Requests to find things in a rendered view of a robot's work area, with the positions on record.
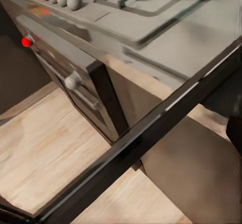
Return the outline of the microwave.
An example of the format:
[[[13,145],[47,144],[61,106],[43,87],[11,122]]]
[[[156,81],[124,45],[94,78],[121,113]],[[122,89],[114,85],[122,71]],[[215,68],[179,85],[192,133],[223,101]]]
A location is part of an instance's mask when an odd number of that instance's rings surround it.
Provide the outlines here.
[[[242,0],[0,0],[0,224],[70,224],[241,64]]]

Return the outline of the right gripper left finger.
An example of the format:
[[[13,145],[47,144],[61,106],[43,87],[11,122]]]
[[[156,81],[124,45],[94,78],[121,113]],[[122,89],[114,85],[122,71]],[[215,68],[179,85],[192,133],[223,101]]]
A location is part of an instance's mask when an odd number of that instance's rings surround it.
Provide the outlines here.
[[[0,176],[26,136],[22,116],[0,122]]]

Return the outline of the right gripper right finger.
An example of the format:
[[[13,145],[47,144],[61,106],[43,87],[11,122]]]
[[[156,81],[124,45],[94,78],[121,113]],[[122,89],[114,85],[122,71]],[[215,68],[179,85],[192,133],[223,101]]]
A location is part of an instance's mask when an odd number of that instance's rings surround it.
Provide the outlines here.
[[[242,118],[231,116],[227,124],[226,134],[242,156]]]

